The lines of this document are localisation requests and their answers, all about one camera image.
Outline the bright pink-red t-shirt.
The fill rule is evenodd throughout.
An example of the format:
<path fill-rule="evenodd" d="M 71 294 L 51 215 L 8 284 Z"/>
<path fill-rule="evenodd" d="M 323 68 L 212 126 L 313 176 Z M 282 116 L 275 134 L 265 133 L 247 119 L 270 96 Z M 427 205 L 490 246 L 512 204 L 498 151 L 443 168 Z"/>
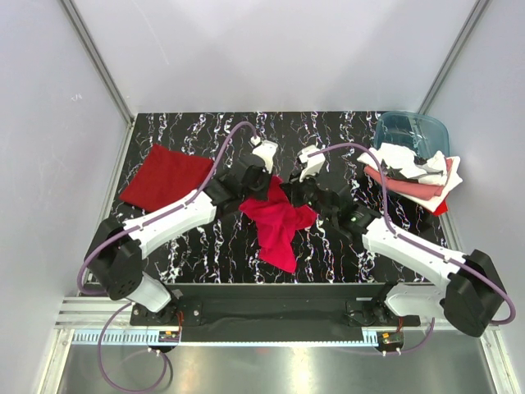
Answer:
<path fill-rule="evenodd" d="M 297 267 L 292 241 L 297 231 L 311 227 L 317 214 L 309 206 L 294 207 L 281 189 L 282 179 L 273 176 L 267 200 L 249 198 L 240 205 L 240 212 L 256 224 L 259 258 L 286 273 Z"/>

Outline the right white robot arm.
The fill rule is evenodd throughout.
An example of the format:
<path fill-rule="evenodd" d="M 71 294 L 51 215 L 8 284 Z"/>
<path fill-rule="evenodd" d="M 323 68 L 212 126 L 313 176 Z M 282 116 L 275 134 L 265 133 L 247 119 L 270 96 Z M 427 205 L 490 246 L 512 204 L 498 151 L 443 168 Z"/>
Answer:
<path fill-rule="evenodd" d="M 465 254 L 433 244 L 353 201 L 347 190 L 328 189 L 313 177 L 293 177 L 281 188 L 294 206 L 310 207 L 351 245 L 427 279 L 426 285 L 387 287 L 376 306 L 394 316 L 444 318 L 458 331 L 480 337 L 508 299 L 491 257 L 480 250 Z"/>

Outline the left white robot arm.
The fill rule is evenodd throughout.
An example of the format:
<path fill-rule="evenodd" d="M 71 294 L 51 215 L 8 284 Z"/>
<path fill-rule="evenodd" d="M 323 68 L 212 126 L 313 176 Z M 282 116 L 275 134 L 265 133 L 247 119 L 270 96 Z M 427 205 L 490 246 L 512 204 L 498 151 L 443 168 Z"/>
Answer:
<path fill-rule="evenodd" d="M 168 241 L 238 211 L 248 198 L 265 200 L 272 169 L 271 158 L 250 153 L 173 204 L 123 224 L 103 221 L 87 255 L 88 269 L 111 300 L 164 312 L 176 297 L 144 271 L 143 261 Z"/>

